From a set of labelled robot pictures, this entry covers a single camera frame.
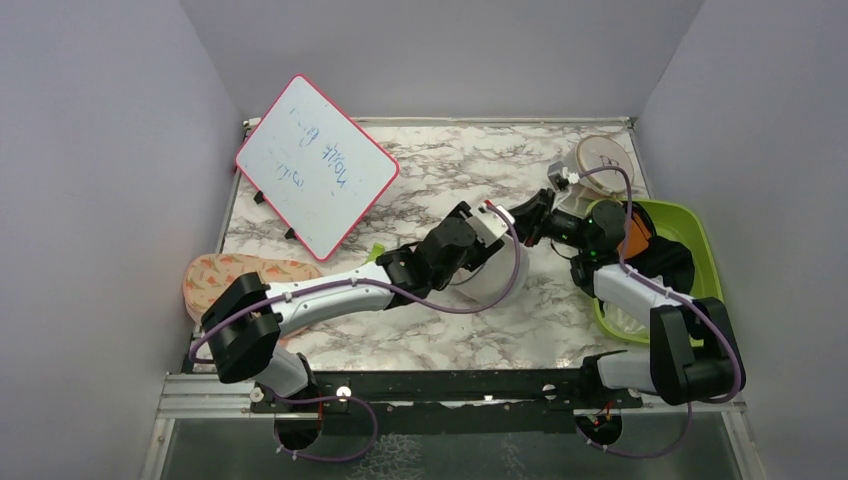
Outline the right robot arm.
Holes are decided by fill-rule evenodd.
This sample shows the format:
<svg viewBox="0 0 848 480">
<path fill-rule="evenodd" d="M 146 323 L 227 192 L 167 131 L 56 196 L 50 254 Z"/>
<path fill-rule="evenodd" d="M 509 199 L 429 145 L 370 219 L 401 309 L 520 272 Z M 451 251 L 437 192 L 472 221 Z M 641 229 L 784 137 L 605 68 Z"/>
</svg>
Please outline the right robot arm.
<svg viewBox="0 0 848 480">
<path fill-rule="evenodd" d="M 518 240 L 531 247 L 549 239 L 576 249 L 569 260 L 573 283 L 649 331 L 645 351 L 585 358 L 576 383 L 579 398 L 600 407 L 617 390 L 632 389 L 670 405 L 734 399 L 746 385 L 746 372 L 723 302 L 658 285 L 622 261 L 633 224 L 631 202 L 601 200 L 582 217 L 554 203 L 554 192 L 541 189 L 510 208 Z"/>
</svg>

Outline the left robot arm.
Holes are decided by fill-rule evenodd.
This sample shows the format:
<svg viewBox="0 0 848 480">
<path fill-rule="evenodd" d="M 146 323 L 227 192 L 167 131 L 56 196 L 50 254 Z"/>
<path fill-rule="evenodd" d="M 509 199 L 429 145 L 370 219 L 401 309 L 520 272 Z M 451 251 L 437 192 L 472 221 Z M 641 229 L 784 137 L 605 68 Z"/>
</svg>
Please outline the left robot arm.
<svg viewBox="0 0 848 480">
<path fill-rule="evenodd" d="M 445 289 L 461 269 L 482 266 L 515 236 L 513 216 L 485 202 L 459 203 L 424 240 L 387 251 L 349 272 L 308 281 L 264 283 L 255 273 L 239 276 L 204 314 L 203 336 L 189 350 L 198 362 L 208 346 L 224 384 L 252 380 L 273 391 L 290 410 L 313 401 L 305 357 L 281 346 L 281 337 L 348 314 L 384 311 L 411 303 L 455 313 L 427 300 Z"/>
</svg>

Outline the white mesh laundry bag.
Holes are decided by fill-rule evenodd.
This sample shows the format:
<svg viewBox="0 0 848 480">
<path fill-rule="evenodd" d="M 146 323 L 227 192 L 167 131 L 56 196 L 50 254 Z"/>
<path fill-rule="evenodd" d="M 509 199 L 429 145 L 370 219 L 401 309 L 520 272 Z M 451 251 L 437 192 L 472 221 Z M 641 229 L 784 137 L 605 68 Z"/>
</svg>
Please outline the white mesh laundry bag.
<svg viewBox="0 0 848 480">
<path fill-rule="evenodd" d="M 489 304 L 498 299 L 506 287 L 506 296 L 497 307 L 508 304 L 517 298 L 524 288 L 529 274 L 530 259 L 528 249 L 519 245 L 519 270 L 514 281 L 510 281 L 515 266 L 515 247 L 512 237 L 502 237 L 504 246 L 473 272 L 460 269 L 452 278 L 450 286 L 465 297 L 479 303 Z"/>
</svg>

